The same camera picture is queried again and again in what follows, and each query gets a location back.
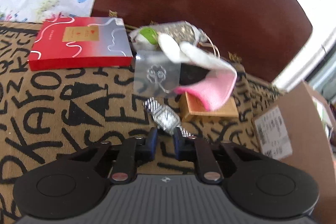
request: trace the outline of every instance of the red box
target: red box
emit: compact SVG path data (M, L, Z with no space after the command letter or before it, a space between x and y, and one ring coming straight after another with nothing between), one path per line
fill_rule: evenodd
M132 52L121 18L44 21L28 57L31 70L129 66Z

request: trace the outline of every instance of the watch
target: watch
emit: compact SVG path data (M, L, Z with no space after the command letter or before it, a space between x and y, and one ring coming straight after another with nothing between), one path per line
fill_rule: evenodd
M164 132L172 136L174 135L175 127L178 127L183 137L192 136L191 133L182 127L180 117L169 106L161 105L154 97L147 99L143 105L145 110L151 114L153 121L156 122Z

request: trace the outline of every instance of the green circle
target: green circle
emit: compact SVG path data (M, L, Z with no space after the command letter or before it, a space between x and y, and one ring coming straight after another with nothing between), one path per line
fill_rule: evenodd
M156 45L158 43L158 34L154 29L145 27L141 29L139 33L143 35L150 44Z

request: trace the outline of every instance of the cardboard box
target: cardboard box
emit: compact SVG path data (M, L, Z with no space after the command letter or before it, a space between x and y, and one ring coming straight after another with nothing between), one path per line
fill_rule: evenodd
M121 18L46 19L28 57L31 70L129 66L132 52Z
M202 120L203 122L217 122L222 118L238 118L238 110L235 100L230 97L229 100L216 111L207 112L202 102L194 95L189 93L182 94L180 101L180 116L182 122Z
M316 102L323 106L327 122L336 128L328 103L305 82L276 100L253 123L262 153L309 173L318 183L320 198L313 218L322 224L335 224L334 157L325 131L326 122L321 121Z

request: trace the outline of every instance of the clear plastic case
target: clear plastic case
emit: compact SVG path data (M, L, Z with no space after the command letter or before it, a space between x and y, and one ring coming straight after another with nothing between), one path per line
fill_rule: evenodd
M135 57L134 93L144 97L174 97L181 64L172 63L163 52L138 51Z

